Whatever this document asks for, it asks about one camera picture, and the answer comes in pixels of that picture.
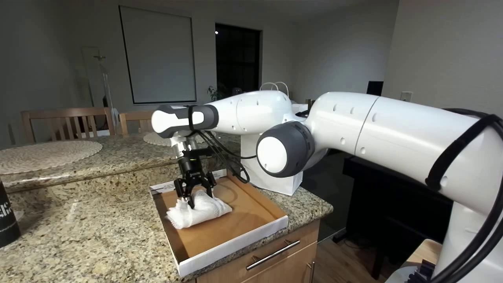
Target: chair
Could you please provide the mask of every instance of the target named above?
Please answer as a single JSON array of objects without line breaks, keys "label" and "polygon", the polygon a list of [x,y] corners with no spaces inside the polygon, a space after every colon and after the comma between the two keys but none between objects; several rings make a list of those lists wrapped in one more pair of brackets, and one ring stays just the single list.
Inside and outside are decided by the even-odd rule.
[{"label": "chair", "polygon": [[31,143],[36,141],[36,132],[41,132],[33,127],[36,121],[44,121],[48,127],[50,139],[92,138],[102,135],[103,130],[110,135],[114,133],[111,111],[107,106],[22,111],[25,135]]},{"label": "chair", "polygon": [[151,116],[152,116],[152,110],[143,110],[143,111],[124,111],[119,114],[121,119],[121,130],[122,130],[122,136],[129,135],[129,122],[135,122],[138,124],[138,130],[137,132],[148,132],[152,130],[151,125]]}]

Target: white cloth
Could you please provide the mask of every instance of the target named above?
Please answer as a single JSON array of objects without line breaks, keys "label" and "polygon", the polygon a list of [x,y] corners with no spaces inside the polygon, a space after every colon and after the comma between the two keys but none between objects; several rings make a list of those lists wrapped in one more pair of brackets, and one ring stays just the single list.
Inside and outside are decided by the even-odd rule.
[{"label": "white cloth", "polygon": [[232,210],[220,198],[210,198],[201,190],[193,193],[193,206],[192,209],[185,199],[177,199],[176,206],[168,209],[166,217],[176,229],[184,229]]}]

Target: wooden tray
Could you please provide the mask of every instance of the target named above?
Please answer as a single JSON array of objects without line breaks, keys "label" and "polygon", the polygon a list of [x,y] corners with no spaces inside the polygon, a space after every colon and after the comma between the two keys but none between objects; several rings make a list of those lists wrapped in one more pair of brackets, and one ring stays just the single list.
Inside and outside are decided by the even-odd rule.
[{"label": "wooden tray", "polygon": [[154,196],[171,248],[179,262],[181,276],[209,265],[287,224],[284,210],[253,185],[242,184],[234,176],[220,177],[214,187],[214,195],[229,204],[232,212],[187,229],[174,229],[165,217],[166,207],[176,202],[176,193],[171,190]]}]

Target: bottle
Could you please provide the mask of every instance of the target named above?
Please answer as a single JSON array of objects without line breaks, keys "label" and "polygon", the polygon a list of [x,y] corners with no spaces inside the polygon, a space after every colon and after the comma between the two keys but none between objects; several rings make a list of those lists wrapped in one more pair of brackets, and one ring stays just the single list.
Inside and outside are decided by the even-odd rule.
[{"label": "bottle", "polygon": [[20,235],[14,210],[0,180],[0,246],[14,242]]}]

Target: kitchen counter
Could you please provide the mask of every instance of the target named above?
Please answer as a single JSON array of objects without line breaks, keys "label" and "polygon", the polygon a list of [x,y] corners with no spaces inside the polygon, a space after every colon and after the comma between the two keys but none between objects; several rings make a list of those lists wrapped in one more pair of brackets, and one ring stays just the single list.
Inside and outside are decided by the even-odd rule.
[{"label": "kitchen counter", "polygon": [[177,174],[174,151],[133,136],[102,143],[99,154],[70,166],[20,180],[9,176],[8,193],[22,237],[0,248],[0,281],[190,279],[331,212],[328,202],[305,188],[294,196],[262,190],[287,212],[287,228],[179,278],[149,191],[151,184]]}]

